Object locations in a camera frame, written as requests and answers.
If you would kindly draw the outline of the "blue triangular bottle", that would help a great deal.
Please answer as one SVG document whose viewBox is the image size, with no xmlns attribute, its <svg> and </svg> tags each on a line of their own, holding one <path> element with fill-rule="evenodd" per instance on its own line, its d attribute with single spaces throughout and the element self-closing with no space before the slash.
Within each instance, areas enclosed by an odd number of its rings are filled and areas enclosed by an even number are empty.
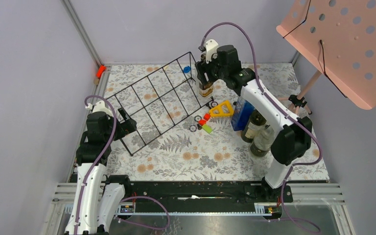
<svg viewBox="0 0 376 235">
<path fill-rule="evenodd" d="M 234 114 L 231 118 L 231 125 L 234 131 L 244 130 L 254 109 L 254 106 L 250 102 L 241 96 L 238 97 L 235 103 Z"/>
</svg>

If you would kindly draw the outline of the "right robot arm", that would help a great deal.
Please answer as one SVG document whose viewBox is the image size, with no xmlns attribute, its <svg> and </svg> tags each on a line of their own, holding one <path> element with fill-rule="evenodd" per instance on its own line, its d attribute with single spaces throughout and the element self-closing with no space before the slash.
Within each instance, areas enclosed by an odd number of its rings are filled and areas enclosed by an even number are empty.
<svg viewBox="0 0 376 235">
<path fill-rule="evenodd" d="M 281 194 L 297 161 L 318 140 L 312 133 L 312 122 L 308 117 L 300 118 L 287 109 L 260 80 L 257 68 L 243 68 L 237 50 L 232 45 L 220 46 L 207 36 L 225 22 L 212 26 L 203 36 L 199 50 L 204 59 L 196 63 L 198 79 L 203 85 L 221 79 L 238 96 L 251 103 L 268 121 L 275 134 L 271 145 L 274 157 L 263 178 L 266 185 L 261 188 L 263 199 L 275 201 Z"/>
</svg>

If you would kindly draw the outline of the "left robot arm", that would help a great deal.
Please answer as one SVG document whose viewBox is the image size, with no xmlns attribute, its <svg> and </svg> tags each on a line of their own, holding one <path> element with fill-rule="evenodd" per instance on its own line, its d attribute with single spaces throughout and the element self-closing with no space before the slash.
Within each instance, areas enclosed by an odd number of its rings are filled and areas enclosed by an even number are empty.
<svg viewBox="0 0 376 235">
<path fill-rule="evenodd" d="M 105 98 L 95 95 L 94 104 L 85 98 L 90 111 L 76 151 L 77 187 L 66 235 L 107 235 L 120 201 L 132 196 L 127 176 L 107 179 L 103 193 L 100 186 L 105 175 L 111 143 L 136 132 L 137 123 L 123 108 L 117 110 Z"/>
</svg>

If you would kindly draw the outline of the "clear bottle black label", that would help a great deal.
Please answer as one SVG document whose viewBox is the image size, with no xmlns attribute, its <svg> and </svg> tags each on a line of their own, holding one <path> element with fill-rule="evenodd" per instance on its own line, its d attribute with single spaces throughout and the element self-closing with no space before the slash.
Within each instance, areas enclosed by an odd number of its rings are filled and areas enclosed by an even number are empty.
<svg viewBox="0 0 376 235">
<path fill-rule="evenodd" d="M 250 146 L 251 153 L 256 157 L 264 157 L 269 152 L 275 140 L 275 132 L 270 125 L 266 125 L 255 137 Z"/>
</svg>

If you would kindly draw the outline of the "clear bottle gold label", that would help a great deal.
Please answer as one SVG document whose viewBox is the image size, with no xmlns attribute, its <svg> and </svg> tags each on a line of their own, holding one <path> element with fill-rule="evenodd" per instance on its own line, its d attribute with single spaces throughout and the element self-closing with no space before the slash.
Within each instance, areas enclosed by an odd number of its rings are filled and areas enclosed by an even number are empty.
<svg viewBox="0 0 376 235">
<path fill-rule="evenodd" d="M 213 92 L 213 83 L 208 82 L 206 84 L 198 82 L 198 92 L 202 97 L 210 96 Z"/>
</svg>

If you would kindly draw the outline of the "dark green wine bottle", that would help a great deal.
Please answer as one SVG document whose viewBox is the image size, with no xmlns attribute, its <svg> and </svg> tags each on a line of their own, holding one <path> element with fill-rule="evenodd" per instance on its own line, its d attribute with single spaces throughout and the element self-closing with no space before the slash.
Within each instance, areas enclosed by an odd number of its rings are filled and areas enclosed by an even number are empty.
<svg viewBox="0 0 376 235">
<path fill-rule="evenodd" d="M 265 127 L 266 122 L 267 120 L 258 110 L 253 110 L 244 130 L 241 133 L 242 140 L 251 143 Z"/>
</svg>

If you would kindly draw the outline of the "black wire wine rack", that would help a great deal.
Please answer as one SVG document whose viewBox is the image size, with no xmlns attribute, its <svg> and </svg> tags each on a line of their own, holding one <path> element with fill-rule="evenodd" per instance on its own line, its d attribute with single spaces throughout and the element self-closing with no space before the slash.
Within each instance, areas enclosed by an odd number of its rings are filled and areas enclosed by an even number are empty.
<svg viewBox="0 0 376 235">
<path fill-rule="evenodd" d="M 120 142 L 133 156 L 200 111 L 211 109 L 212 95 L 198 92 L 193 54 L 189 51 L 165 65 L 110 65 L 106 98 L 137 122 L 137 130 Z M 183 73 L 185 66 L 190 73 Z"/>
</svg>

